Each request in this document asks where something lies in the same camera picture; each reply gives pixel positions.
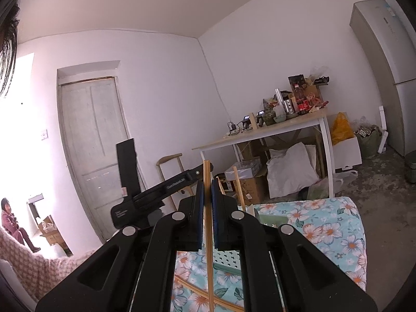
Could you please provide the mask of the checkered pink sleeve forearm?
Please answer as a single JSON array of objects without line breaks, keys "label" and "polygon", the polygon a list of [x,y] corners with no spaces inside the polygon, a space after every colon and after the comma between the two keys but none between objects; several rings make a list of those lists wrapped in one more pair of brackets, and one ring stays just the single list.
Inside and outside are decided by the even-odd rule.
[{"label": "checkered pink sleeve forearm", "polygon": [[78,256],[48,259],[42,255],[33,254],[9,235],[4,228],[1,228],[0,241],[1,259],[11,265],[23,288],[36,302],[95,252],[95,250],[90,250]]}]

